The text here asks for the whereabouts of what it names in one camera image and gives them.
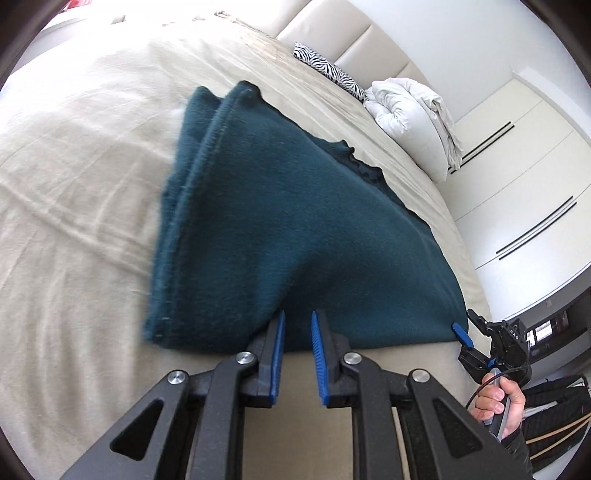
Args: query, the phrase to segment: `padded headboard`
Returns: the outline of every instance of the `padded headboard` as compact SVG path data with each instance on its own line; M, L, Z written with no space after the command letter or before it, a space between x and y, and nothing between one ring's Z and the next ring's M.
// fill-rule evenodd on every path
M275 37L288 48L303 43L351 75L363 88L373 80L407 77L429 85L417 66L347 0L226 0L226 13Z

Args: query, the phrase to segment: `folded sheet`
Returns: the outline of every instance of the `folded sheet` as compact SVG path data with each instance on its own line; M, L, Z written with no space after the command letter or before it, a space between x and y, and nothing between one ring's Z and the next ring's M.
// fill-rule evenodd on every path
M354 348L453 340L465 305L429 226L382 171L302 130L240 82L191 98L162 200L145 337L236 352L273 312L310 348L328 312Z

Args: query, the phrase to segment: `black cable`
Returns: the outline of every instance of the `black cable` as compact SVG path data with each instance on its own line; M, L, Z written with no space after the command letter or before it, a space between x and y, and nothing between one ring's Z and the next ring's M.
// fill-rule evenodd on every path
M470 403L472 403L472 400L474 400L474 398L482 391L482 389L487 386L490 385L491 383L493 383L497 378L499 377L503 377L504 375L507 374L511 374L513 372L520 372L522 370L527 370L528 367L515 367L515 368L510 368L508 370L505 370L504 372L501 372L500 374L496 374L494 377L489 378L486 382L484 382L480 387L478 387L476 389L476 391L474 392L474 394L470 397L470 400L468 400L468 403L466 404L466 409L468 409L468 407L470 407Z

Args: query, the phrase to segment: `beige bedsheet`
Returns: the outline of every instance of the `beige bedsheet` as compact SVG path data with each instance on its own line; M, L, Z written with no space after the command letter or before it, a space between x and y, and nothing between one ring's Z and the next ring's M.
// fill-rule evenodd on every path
M344 138L380 166L431 226L467 306L489 316L437 189L361 103L227 20L115 25L100 42L39 57L0 95L0 426L37 480L59 478L168 371L217 363L149 345L141 326L184 106L198 85L222 96L242 79L302 128ZM465 400L474 384L458 351L442 343L366 354L396 372L426 368ZM278 405L247 413L244 478L351 477L350 413L320 406L310 353L286 355Z

